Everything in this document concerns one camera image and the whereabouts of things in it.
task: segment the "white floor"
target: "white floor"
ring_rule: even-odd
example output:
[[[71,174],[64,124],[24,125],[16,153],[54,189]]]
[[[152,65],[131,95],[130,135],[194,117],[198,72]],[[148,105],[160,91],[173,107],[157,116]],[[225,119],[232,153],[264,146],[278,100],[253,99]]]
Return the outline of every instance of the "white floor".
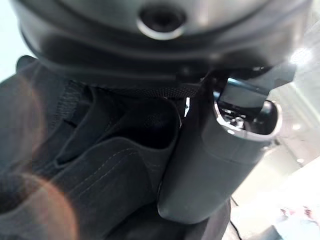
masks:
[[[16,62],[31,55],[25,45],[19,24],[9,0],[0,1],[0,82],[15,73]]]

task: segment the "stitching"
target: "stitching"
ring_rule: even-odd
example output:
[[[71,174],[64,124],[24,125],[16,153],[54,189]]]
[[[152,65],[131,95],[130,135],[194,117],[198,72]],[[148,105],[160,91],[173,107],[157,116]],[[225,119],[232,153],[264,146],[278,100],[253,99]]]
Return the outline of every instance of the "stitching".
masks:
[[[94,173],[92,173],[90,176],[88,176],[85,180],[83,180],[79,185],[77,185],[76,187],[74,187],[70,193],[72,193],[74,190],[78,189],[80,186],[82,186],[85,182],[87,182],[89,179],[91,179],[94,175],[96,175],[107,163],[110,159],[112,159],[113,157],[115,157],[116,155],[119,155],[120,153],[123,153],[125,151],[128,150],[134,150],[133,148],[127,148],[127,149],[122,149],[121,151],[116,152],[115,154],[113,154],[112,156],[110,156]]]
[[[78,194],[78,196],[75,199],[78,199],[79,197],[81,197],[84,193],[86,193],[87,191],[89,191],[95,184],[97,184],[100,180],[102,180],[103,178],[105,178],[106,176],[108,176],[122,161],[125,157],[129,157],[131,155],[135,155],[138,154],[137,152],[131,152],[127,155],[125,155],[118,163],[116,163],[109,171],[107,171],[104,175],[102,175],[97,181],[95,181],[93,184],[91,184],[90,186],[88,186],[84,191],[82,191],[81,193]]]

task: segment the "silver trim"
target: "silver trim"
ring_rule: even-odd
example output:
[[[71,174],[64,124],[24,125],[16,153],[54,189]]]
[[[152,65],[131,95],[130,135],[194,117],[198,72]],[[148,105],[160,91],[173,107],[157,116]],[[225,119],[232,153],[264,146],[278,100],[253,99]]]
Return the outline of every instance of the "silver trim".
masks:
[[[214,110],[214,113],[216,116],[216,121],[223,127],[223,129],[228,134],[234,135],[234,136],[241,138],[241,139],[250,140],[250,141],[266,142],[266,141],[274,139],[278,135],[278,133],[280,132],[280,130],[282,128],[282,124],[283,124],[283,115],[282,115],[281,106],[274,101],[272,101],[272,103],[275,106],[276,111],[277,111],[277,122],[275,124],[275,127],[274,127],[272,133],[270,133],[268,135],[257,134],[254,132],[246,131],[246,130],[240,129],[236,126],[232,126],[231,124],[228,124],[224,120],[222,114],[220,113],[219,106],[216,101],[214,101],[213,110]]]
[[[145,23],[138,18],[136,21],[137,27],[144,35],[151,39],[160,40],[160,41],[166,41],[166,40],[172,40],[180,37],[185,32],[185,25],[181,25],[174,31],[170,32],[158,32],[155,30],[152,30],[149,28]]]

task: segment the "dark gray fabric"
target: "dark gray fabric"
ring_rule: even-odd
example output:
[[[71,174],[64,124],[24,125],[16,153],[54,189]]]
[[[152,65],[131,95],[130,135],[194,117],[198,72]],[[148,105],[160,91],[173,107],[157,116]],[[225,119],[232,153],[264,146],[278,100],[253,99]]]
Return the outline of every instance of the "dark gray fabric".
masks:
[[[196,225],[158,215],[180,128],[172,102],[74,83],[36,60],[17,67],[0,85],[0,240],[221,239],[227,203]]]

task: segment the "camera lens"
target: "camera lens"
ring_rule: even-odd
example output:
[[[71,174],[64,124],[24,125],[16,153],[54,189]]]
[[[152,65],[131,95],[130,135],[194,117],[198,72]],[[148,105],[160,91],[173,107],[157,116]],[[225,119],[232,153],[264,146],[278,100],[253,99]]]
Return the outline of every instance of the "camera lens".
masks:
[[[141,11],[138,28],[150,38],[169,40],[177,38],[183,33],[185,22],[185,15],[175,7],[149,6]]]

